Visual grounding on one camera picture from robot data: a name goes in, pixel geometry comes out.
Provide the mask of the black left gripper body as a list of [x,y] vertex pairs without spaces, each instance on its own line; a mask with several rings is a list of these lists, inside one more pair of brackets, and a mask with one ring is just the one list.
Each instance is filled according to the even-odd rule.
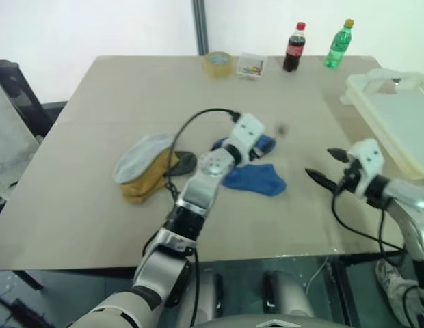
[[271,139],[259,139],[249,152],[249,160],[261,159],[271,152]]

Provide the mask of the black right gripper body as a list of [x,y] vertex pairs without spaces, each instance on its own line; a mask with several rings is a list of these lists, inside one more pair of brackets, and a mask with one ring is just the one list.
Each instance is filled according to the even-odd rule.
[[361,179],[360,170],[362,165],[358,159],[345,155],[342,162],[347,163],[349,166],[343,171],[343,177],[337,184],[337,195],[342,194],[344,191],[355,193],[358,183]]

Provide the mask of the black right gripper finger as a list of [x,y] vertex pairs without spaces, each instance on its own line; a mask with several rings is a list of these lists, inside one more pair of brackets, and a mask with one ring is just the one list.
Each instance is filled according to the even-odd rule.
[[324,189],[327,189],[330,192],[336,192],[338,191],[338,185],[334,181],[331,181],[328,179],[324,174],[321,172],[315,170],[315,169],[309,169],[305,168],[305,172],[308,174],[308,176],[319,186],[323,187]]
[[327,151],[334,159],[342,163],[349,162],[349,157],[346,150],[341,148],[328,148]]

